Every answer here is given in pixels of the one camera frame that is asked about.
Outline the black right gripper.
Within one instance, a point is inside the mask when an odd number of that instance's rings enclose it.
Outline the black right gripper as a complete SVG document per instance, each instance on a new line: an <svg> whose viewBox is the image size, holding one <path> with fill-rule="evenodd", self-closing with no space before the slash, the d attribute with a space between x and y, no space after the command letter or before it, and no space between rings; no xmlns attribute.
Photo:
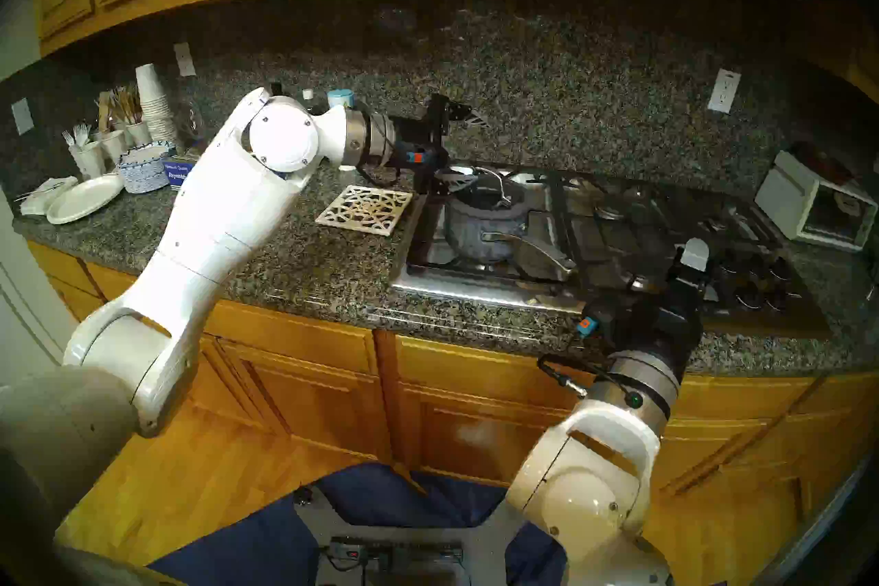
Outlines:
<svg viewBox="0 0 879 586"><path fill-rule="evenodd" d="M617 351L642 351L668 366L687 366L700 344L701 291L709 281L706 241L690 238L677 260L677 280L660 294L603 295L586 304L579 335L596 332Z"/></svg>

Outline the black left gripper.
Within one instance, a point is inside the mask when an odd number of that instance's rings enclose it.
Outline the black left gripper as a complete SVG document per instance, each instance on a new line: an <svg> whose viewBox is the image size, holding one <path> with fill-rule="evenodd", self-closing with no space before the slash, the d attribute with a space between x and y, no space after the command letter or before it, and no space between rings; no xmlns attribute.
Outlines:
<svg viewBox="0 0 879 586"><path fill-rule="evenodd" d="M485 116L468 104L431 94L431 120L394 120L394 169L416 171L413 188L421 195L447 196L468 189L478 175L446 168L443 136L452 123L488 128Z"/></svg>

